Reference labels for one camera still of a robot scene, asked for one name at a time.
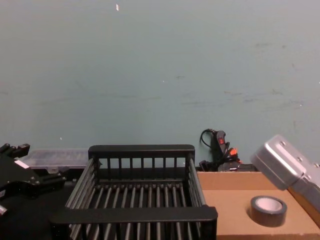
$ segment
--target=painted wall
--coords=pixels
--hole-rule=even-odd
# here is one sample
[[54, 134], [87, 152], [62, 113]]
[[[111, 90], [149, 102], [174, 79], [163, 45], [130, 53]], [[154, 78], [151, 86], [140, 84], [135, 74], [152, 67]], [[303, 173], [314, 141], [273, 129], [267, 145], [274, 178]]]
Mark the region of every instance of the painted wall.
[[320, 162], [317, 0], [2, 0], [0, 143], [192, 144]]

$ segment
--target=silver metal device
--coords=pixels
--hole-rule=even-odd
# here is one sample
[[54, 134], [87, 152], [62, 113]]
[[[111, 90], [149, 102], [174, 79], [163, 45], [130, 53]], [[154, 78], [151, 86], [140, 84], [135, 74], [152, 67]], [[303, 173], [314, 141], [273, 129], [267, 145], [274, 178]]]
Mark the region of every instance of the silver metal device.
[[252, 164], [278, 189], [291, 187], [320, 213], [320, 166], [310, 162], [283, 136], [276, 135], [251, 157]]

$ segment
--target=cardboard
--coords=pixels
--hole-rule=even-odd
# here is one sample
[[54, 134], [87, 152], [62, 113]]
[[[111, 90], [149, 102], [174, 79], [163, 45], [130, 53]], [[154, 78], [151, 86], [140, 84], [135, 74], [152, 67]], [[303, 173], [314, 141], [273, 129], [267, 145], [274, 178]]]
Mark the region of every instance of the cardboard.
[[[204, 198], [218, 212], [218, 240], [320, 240], [320, 229], [286, 190], [260, 172], [198, 172]], [[253, 197], [267, 195], [287, 205], [285, 223], [266, 227], [248, 215]]]
[[305, 199], [304, 196], [295, 192], [292, 188], [289, 188], [289, 192], [300, 204], [300, 206], [303, 207], [303, 209], [309, 214], [315, 224], [317, 224], [317, 226], [320, 228], [320, 212], [318, 212], [316, 208]]

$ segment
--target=gray tape roll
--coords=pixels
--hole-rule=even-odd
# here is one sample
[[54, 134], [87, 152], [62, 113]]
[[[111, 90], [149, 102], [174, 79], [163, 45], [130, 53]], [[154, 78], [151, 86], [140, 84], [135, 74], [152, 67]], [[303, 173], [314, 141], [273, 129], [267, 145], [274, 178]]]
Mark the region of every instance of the gray tape roll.
[[273, 196], [255, 196], [251, 199], [250, 217], [257, 224], [279, 227], [284, 224], [287, 205]]

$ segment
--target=black wire basket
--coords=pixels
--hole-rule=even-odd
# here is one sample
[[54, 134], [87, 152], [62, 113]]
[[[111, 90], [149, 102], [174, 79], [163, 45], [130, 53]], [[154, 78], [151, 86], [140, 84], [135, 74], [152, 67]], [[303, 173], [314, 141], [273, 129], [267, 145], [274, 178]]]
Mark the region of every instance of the black wire basket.
[[192, 145], [95, 145], [88, 155], [50, 218], [53, 240], [216, 239], [218, 214], [206, 205]]

